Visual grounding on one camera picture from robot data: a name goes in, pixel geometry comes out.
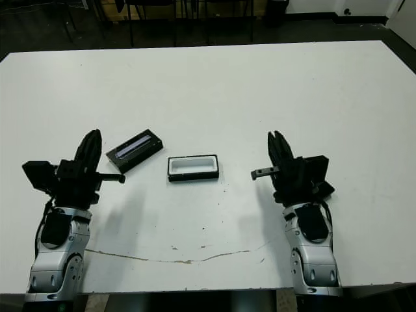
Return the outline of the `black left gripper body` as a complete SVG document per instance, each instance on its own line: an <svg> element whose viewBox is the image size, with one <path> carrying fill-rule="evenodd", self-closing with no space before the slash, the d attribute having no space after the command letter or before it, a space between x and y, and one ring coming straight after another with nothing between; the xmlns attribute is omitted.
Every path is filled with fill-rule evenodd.
<svg viewBox="0 0 416 312"><path fill-rule="evenodd" d="M55 205L88 210L98 202L103 181L125 183L123 174L102 174L97 167L97 162L61 160L56 172Z"/></svg>

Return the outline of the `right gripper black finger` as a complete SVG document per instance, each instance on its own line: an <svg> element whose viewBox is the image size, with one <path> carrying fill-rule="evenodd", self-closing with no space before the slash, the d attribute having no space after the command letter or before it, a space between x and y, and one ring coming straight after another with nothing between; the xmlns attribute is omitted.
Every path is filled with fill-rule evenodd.
<svg viewBox="0 0 416 312"><path fill-rule="evenodd" d="M278 145L278 132L270 131L267 136L268 155L270 157L273 167L279 166L279 145Z"/></svg>
<svg viewBox="0 0 416 312"><path fill-rule="evenodd" d="M274 160L279 166L282 162L291 161L294 159L292 149L285 137L279 132L274 131Z"/></svg>

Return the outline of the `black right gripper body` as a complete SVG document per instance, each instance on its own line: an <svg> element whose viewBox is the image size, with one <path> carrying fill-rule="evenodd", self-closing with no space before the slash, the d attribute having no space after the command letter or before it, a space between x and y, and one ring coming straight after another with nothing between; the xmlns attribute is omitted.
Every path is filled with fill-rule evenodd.
<svg viewBox="0 0 416 312"><path fill-rule="evenodd" d="M311 202L320 185L320 168L315 157L297 157L277 167L255 169L250 175L254 181L270 176L274 201L284 207Z"/></svg>

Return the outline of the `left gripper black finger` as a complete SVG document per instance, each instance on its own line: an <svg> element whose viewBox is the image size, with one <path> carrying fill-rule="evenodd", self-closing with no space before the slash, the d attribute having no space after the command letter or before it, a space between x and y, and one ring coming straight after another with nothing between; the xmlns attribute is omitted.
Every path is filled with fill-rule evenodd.
<svg viewBox="0 0 416 312"><path fill-rule="evenodd" d="M101 131L95 129L88 139L88 172L95 172L101 158L102 137Z"/></svg>
<svg viewBox="0 0 416 312"><path fill-rule="evenodd" d="M96 131L91 130L82 139L75 153L74 161L80 162L86 171L96 169Z"/></svg>

